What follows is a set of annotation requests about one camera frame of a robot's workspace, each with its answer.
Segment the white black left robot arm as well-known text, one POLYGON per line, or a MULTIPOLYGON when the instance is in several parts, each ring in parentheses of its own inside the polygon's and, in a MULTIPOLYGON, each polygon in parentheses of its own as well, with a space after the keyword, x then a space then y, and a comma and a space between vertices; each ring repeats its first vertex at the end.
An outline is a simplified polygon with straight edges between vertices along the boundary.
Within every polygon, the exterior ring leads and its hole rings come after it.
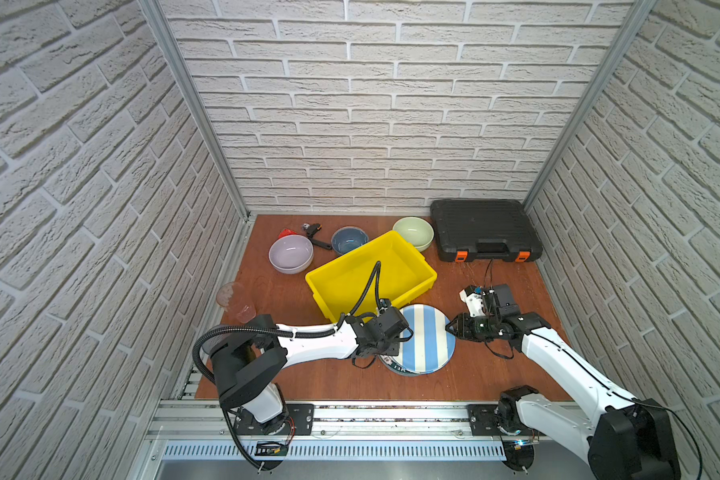
POLYGON ((278 374, 291 366, 336 359, 393 356, 413 330, 399 309, 376 315, 343 314, 333 325, 276 324, 268 314, 242 326, 219 325, 193 345, 196 368, 217 391, 222 412, 242 411, 266 434, 278 432, 290 413, 278 374))

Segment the blue white striped plate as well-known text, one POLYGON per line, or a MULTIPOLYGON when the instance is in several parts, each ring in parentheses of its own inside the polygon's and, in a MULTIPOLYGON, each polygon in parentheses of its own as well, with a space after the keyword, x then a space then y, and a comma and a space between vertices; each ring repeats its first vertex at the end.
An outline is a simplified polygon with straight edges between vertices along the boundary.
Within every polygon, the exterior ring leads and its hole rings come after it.
POLYGON ((435 307, 413 304, 401 313, 413 331, 413 338, 400 345, 396 356, 381 356, 391 371, 403 376, 420 376, 441 370, 451 360, 456 338, 446 331, 449 319, 435 307))

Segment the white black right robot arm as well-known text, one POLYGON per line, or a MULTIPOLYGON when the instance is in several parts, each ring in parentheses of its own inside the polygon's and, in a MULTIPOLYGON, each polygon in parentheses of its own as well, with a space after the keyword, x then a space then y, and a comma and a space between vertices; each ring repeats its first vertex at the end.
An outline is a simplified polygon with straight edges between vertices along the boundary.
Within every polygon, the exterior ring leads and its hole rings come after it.
POLYGON ((501 318, 461 314, 446 330, 461 340, 507 342, 544 369, 581 410, 574 415, 530 386, 510 389, 502 393, 495 409, 503 433, 543 433, 584 461, 598 479, 681 477, 668 411, 609 380, 538 314, 501 318))

